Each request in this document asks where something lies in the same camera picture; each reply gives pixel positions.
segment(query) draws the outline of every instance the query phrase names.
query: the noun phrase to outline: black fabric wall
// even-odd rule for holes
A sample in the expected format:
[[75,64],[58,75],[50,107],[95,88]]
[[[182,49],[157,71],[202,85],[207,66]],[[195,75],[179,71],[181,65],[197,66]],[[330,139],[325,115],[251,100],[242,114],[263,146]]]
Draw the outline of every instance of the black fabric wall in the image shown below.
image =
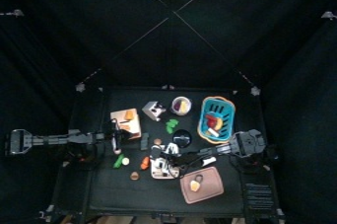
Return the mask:
[[[0,13],[25,14],[0,16],[1,135],[65,133],[82,80],[235,90],[254,83],[281,149],[281,207],[291,223],[334,223],[337,21],[319,17],[335,1],[0,0]],[[1,159],[0,222],[46,208],[55,164],[55,153]]]
[[265,88],[277,183],[291,223],[335,223],[337,23],[326,22]]

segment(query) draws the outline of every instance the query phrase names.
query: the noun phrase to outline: plastic basket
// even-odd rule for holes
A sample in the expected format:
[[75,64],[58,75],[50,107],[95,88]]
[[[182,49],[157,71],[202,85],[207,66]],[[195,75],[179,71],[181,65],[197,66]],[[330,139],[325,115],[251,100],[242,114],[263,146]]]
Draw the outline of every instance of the plastic basket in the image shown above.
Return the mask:
[[[197,125],[197,133],[199,137],[213,144],[227,143],[233,130],[234,112],[235,106],[225,98],[217,96],[205,98]],[[207,118],[205,117],[207,114],[222,120],[221,128],[215,131],[218,136],[214,136],[207,131]]]

